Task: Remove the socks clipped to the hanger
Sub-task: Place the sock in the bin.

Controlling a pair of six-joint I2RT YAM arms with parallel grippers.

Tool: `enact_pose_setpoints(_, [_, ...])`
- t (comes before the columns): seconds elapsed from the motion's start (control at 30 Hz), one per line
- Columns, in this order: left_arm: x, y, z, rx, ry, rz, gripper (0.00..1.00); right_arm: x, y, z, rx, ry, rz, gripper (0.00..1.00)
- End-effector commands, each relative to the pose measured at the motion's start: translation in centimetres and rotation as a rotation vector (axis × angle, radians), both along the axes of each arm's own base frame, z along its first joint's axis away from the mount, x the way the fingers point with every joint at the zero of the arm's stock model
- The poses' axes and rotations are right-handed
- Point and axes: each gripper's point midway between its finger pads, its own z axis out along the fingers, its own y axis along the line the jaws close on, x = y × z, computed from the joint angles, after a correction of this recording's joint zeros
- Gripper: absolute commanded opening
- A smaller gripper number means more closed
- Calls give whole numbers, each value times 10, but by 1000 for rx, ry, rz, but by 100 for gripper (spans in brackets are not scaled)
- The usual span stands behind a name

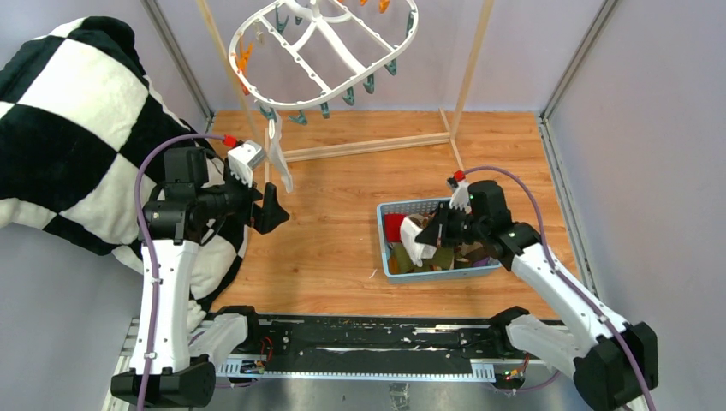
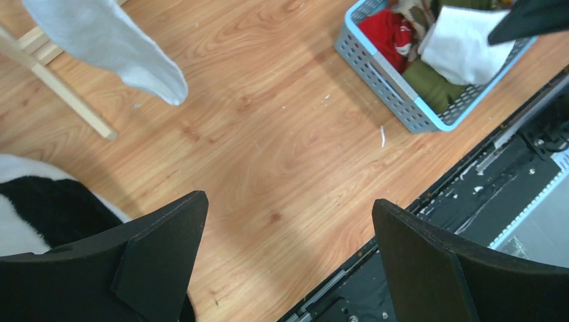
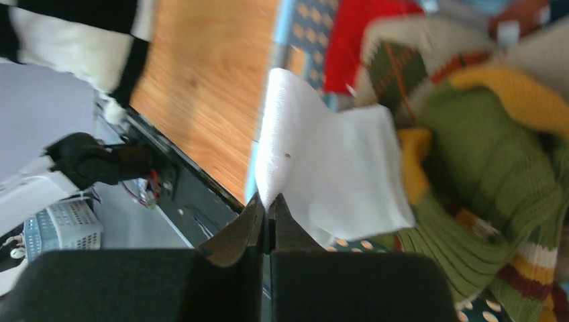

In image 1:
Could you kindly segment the white sock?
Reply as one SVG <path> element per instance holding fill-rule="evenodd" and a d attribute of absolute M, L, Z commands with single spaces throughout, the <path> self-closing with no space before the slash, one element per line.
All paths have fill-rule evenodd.
<path fill-rule="evenodd" d="M 280 142 L 282 139 L 282 121 L 281 120 L 269 120 L 267 127 L 267 139 L 269 147 L 267 150 L 267 158 L 270 160 L 271 165 L 276 169 L 280 175 L 283 185 L 287 193 L 294 191 L 294 180 L 289 171 L 288 163 L 281 148 Z"/>
<path fill-rule="evenodd" d="M 421 232 L 421 230 L 422 228 L 409 217 L 406 217 L 401 226 L 401 243 L 404 246 L 408 257 L 418 267 L 422 267 L 423 260 L 431 259 L 437 251 L 437 247 L 418 244 L 415 242 L 414 238 Z"/>

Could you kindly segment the light blue plastic basket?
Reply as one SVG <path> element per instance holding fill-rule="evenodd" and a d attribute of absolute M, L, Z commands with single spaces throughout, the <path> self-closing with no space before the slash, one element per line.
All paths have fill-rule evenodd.
<path fill-rule="evenodd" d="M 389 214 L 410 215 L 418 211 L 434 211 L 439 202 L 448 201 L 449 198 L 433 198 L 425 200 L 404 200 L 380 203 L 376 209 L 378 223 L 378 241 L 384 275 L 389 283 L 415 283 L 424 281 L 451 280 L 468 277 L 484 277 L 500 269 L 502 265 L 496 260 L 489 260 L 486 265 L 467 267 L 442 271 L 415 271 L 411 273 L 394 274 L 389 263 L 394 261 L 393 244 L 388 241 L 385 231 L 384 217 Z"/>

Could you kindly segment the red sock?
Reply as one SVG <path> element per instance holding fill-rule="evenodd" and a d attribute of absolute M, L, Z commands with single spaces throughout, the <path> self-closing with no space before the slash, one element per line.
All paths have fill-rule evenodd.
<path fill-rule="evenodd" d="M 402 241 L 401 226 L 406 217 L 406 214 L 401 213 L 383 215 L 384 237 L 387 242 L 398 243 Z"/>

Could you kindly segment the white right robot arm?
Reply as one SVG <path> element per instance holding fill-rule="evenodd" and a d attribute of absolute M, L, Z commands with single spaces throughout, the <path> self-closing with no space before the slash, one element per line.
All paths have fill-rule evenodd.
<path fill-rule="evenodd" d="M 485 256 L 537 291 L 567 329 L 547 325 L 522 307 L 491 318 L 492 352 L 510 357 L 524 351 L 570 378 L 593 410 L 616 410 L 659 385 L 658 338 L 645 322 L 633 324 L 600 301 L 560 263 L 545 236 L 511 217 L 501 186 L 493 180 L 447 181 L 448 201 L 437 205 L 432 220 L 405 235 L 407 250 L 435 246 L 479 245 Z"/>

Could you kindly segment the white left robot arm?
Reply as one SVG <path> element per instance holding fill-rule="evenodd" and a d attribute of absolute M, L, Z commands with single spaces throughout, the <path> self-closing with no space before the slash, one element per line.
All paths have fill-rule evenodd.
<path fill-rule="evenodd" d="M 255 167 L 265 151 L 248 141 L 232 148 L 223 163 L 223 182 L 209 183 L 207 150 L 171 148 L 164 179 L 140 202 L 144 287 L 134 352 L 126 372 L 110 382 L 113 397 L 139 410 L 202 408 L 212 399 L 216 372 L 237 349 L 255 352 L 262 330 L 255 310 L 218 314 L 195 339 L 188 335 L 188 294 L 199 250 L 231 217 L 260 234 L 288 221 L 277 189 L 258 190 Z"/>

